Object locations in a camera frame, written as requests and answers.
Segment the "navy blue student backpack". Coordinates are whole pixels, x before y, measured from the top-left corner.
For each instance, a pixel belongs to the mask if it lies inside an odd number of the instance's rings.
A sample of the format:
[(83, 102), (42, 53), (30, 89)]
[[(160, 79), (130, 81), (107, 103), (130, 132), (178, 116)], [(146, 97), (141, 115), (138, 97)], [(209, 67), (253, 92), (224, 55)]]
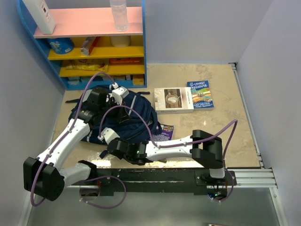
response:
[[(94, 88), (103, 88), (108, 91), (111, 96), (112, 89), (108, 86), (95, 86), (86, 91), (81, 105), (81, 110), (85, 110), (86, 100), (91, 90)], [(106, 143), (99, 141), (97, 136), (99, 131), (108, 127), (113, 129), (121, 139), (124, 139), (130, 143), (138, 143), (145, 140), (150, 140), (149, 132), (153, 135), (161, 134), (161, 124), (158, 121), (158, 116), (151, 103), (143, 95), (149, 94), (149, 92), (138, 92), (129, 91), (129, 94), (123, 99), (123, 105), (128, 106), (131, 110), (127, 109), (130, 119), (126, 122), (118, 124), (117, 116), (119, 108), (111, 110), (105, 117), (103, 124), (100, 124), (100, 117), (96, 117), (92, 120), (90, 125), (90, 132), (88, 135), (82, 138), (82, 141), (105, 145)]]

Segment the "purple paperback book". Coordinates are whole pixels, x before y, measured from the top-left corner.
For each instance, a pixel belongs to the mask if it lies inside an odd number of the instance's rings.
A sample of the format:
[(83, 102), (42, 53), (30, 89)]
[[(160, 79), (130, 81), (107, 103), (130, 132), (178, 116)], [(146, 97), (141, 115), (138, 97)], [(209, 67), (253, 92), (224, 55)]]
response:
[(172, 140), (174, 126), (161, 124), (161, 134), (152, 135), (155, 142)]

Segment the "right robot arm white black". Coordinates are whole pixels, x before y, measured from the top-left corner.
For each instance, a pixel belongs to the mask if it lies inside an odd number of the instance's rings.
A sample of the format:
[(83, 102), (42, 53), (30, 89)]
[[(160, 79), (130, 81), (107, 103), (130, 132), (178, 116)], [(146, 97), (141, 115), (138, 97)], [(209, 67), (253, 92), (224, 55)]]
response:
[(191, 158), (209, 169), (209, 178), (213, 184), (220, 185), (226, 180), (222, 139), (198, 129), (193, 130), (191, 136), (169, 141), (131, 144), (115, 138), (108, 144), (107, 151), (133, 165), (145, 165), (168, 158)]

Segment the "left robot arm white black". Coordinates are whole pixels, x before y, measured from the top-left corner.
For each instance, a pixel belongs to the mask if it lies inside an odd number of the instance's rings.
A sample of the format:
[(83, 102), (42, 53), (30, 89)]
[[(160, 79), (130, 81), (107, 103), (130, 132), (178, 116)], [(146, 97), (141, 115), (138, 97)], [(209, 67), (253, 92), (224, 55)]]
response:
[(66, 169), (62, 169), (62, 165), (78, 142), (103, 119), (105, 112), (111, 107), (121, 106), (128, 94), (125, 87), (110, 92), (103, 88), (84, 91), (77, 110), (61, 135), (38, 157), (28, 157), (24, 161), (25, 190), (31, 195), (54, 201), (64, 188), (79, 181), (94, 184), (97, 181), (97, 166), (93, 163), (81, 160)]

